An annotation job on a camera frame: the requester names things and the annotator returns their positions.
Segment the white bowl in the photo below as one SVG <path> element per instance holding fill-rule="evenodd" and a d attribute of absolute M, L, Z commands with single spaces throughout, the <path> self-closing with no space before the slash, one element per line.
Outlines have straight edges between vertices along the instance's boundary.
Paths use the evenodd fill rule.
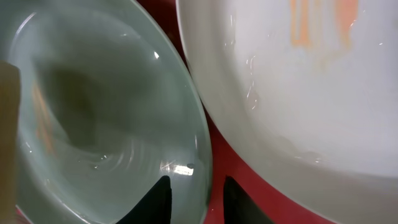
<path fill-rule="evenodd" d="M 222 135 L 264 180 L 336 222 L 398 222 L 397 9 L 177 4 L 193 80 Z"/>
<path fill-rule="evenodd" d="M 138 3 L 3 1 L 0 27 L 0 58 L 21 71 L 17 205 L 33 223 L 116 223 L 163 175 L 171 222 L 204 219 L 205 114 Z"/>

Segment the water droplet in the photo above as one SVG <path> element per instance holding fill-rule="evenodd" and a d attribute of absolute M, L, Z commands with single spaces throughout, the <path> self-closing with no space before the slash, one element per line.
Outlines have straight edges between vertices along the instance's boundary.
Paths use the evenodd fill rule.
<path fill-rule="evenodd" d="M 229 15 L 229 24 L 226 31 L 226 40 L 224 47 L 226 50 L 233 50 L 235 46 L 235 35 L 236 35 L 236 11 L 233 11 Z"/>
<path fill-rule="evenodd" d="M 253 85 L 250 86 L 250 89 L 246 96 L 246 104 L 250 110 L 253 110 L 254 108 L 256 108 L 258 102 L 259 102 L 259 95 L 254 89 L 254 82 L 253 82 Z"/>
<path fill-rule="evenodd" d="M 268 38 L 268 39 L 274 39 L 274 37 L 275 37 L 275 31 L 274 31 L 274 30 L 270 31 L 270 32 L 267 34 L 267 38 Z"/>
<path fill-rule="evenodd" d="M 250 58 L 250 75 L 253 75 L 253 70 L 254 70 L 254 58 L 256 56 L 253 56 Z"/>
<path fill-rule="evenodd" d="M 321 159 L 321 155 L 319 153 L 317 153 L 317 152 L 310 152 L 310 151 L 304 152 L 304 153 L 301 153 L 301 155 L 299 157 L 302 158 L 303 160 L 307 161 L 307 162 L 310 162 L 310 163 L 314 163 L 315 162 L 315 163 L 318 164 L 321 161 L 325 162 L 325 160 Z"/>

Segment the orange stain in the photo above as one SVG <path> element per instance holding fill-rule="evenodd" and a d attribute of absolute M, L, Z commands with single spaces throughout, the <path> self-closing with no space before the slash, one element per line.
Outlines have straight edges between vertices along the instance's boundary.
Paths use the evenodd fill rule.
<path fill-rule="evenodd" d="M 39 122 L 39 130 L 37 132 L 37 135 L 39 136 L 39 138 L 42 138 L 46 151 L 53 153 L 54 150 L 52 137 L 51 135 L 49 135 L 49 132 L 51 133 L 50 118 L 44 100 L 42 98 L 42 94 L 36 83 L 34 83 L 32 92 L 36 120 Z"/>
<path fill-rule="evenodd" d="M 291 26 L 291 41 L 294 47 L 303 46 L 310 47 L 310 28 L 309 28 L 309 2 L 308 0 L 300 1 L 300 26 L 297 27 L 297 0 L 290 0 L 290 8 L 292 10 L 292 26 Z"/>
<path fill-rule="evenodd" d="M 317 21 L 322 20 L 320 14 L 321 0 L 314 0 L 315 18 Z M 291 43 L 294 47 L 309 48 L 312 46 L 310 36 L 310 10 L 309 0 L 290 0 L 291 9 Z M 350 48 L 351 39 L 349 32 L 351 26 L 358 16 L 358 0 L 335 0 L 335 22 L 339 29 L 339 36 L 346 48 Z"/>
<path fill-rule="evenodd" d="M 336 23 L 340 30 L 341 41 L 351 47 L 349 32 L 358 16 L 358 0 L 335 0 Z"/>

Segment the food residue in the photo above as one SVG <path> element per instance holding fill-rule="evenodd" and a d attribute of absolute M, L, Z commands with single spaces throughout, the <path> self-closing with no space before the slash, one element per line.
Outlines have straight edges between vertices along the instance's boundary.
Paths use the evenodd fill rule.
<path fill-rule="evenodd" d="M 47 152 L 54 153 L 52 137 L 51 137 L 51 123 L 50 117 L 45 106 L 42 94 L 36 83 L 33 84 L 32 89 L 33 105 L 38 122 L 38 129 L 36 135 L 41 138 L 44 142 L 44 146 Z"/>
<path fill-rule="evenodd" d="M 338 28 L 340 41 L 345 48 L 351 47 L 349 32 L 358 16 L 358 0 L 334 0 L 334 22 Z M 316 20 L 321 20 L 321 0 L 314 0 L 313 15 Z M 291 9 L 291 43 L 294 47 L 309 48 L 312 46 L 310 35 L 310 1 L 290 0 Z"/>

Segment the red surface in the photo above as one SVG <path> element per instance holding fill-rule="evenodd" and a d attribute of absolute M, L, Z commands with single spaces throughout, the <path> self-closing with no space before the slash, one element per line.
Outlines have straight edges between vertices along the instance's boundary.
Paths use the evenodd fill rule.
<path fill-rule="evenodd" d="M 182 58 L 175 0 L 138 0 L 168 35 Z M 223 184 L 227 175 L 252 197 L 255 203 L 275 223 L 330 223 L 308 211 L 259 177 L 229 146 L 210 117 L 207 116 L 213 148 L 213 188 L 205 224 L 224 223 Z"/>

